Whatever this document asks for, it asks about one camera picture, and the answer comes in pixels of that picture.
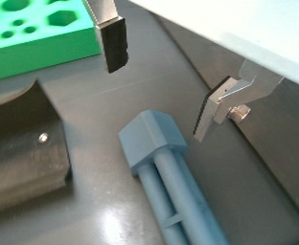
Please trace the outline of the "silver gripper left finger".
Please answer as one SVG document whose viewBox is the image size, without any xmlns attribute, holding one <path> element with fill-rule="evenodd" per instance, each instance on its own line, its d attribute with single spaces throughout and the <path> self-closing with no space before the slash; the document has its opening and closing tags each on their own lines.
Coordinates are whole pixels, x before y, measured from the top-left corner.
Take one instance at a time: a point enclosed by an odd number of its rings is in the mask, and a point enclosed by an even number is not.
<svg viewBox="0 0 299 245">
<path fill-rule="evenodd" d="M 129 59 L 125 18 L 117 13 L 114 0 L 83 0 L 83 6 L 99 33 L 105 69 L 113 73 Z"/>
</svg>

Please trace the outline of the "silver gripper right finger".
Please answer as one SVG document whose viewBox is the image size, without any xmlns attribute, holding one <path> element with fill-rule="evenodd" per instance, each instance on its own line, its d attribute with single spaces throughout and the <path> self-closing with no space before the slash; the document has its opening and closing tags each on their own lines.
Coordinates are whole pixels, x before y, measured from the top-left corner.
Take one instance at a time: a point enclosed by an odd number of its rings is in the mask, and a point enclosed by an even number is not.
<svg viewBox="0 0 299 245">
<path fill-rule="evenodd" d="M 251 112 L 248 103 L 267 97 L 283 78 L 245 60 L 239 79 L 227 77 L 205 97 L 194 124 L 194 138 L 202 140 L 212 123 L 221 124 L 225 119 L 240 123 Z"/>
</svg>

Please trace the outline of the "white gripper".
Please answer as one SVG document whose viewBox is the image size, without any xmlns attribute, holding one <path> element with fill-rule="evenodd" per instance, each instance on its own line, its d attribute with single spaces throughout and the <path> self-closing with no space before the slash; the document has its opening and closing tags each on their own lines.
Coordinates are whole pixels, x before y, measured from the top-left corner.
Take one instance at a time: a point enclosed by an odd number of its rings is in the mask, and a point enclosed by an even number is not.
<svg viewBox="0 0 299 245">
<path fill-rule="evenodd" d="M 129 0 L 299 84 L 299 0 Z"/>
</svg>

